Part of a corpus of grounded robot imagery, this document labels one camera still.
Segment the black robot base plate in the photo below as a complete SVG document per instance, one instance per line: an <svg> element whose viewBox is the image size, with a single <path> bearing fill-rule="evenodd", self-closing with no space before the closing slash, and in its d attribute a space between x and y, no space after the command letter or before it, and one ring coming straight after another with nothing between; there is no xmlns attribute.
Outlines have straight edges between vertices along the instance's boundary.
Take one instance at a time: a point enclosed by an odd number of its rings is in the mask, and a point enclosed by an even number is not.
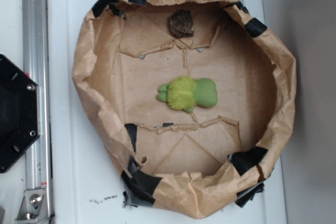
<svg viewBox="0 0 336 224"><path fill-rule="evenodd" d="M1 55L1 173L39 137L38 85Z"/></svg>

